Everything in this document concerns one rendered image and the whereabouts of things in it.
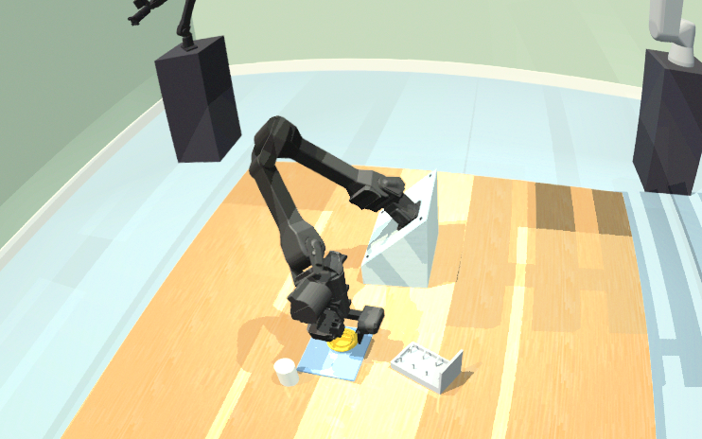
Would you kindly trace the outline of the yellow round plate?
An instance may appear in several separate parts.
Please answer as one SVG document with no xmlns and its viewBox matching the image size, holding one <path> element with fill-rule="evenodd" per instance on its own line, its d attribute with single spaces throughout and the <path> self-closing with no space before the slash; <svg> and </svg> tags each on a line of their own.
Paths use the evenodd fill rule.
<svg viewBox="0 0 702 439">
<path fill-rule="evenodd" d="M 358 334 L 355 333 L 354 330 L 350 328 L 345 328 L 342 336 L 340 338 L 336 338 L 336 340 L 332 342 L 326 342 L 327 346 L 329 346 L 332 350 L 337 351 L 337 352 L 345 352 L 349 351 L 352 348 L 355 348 L 356 345 L 359 343 L 358 342 Z"/>
</svg>

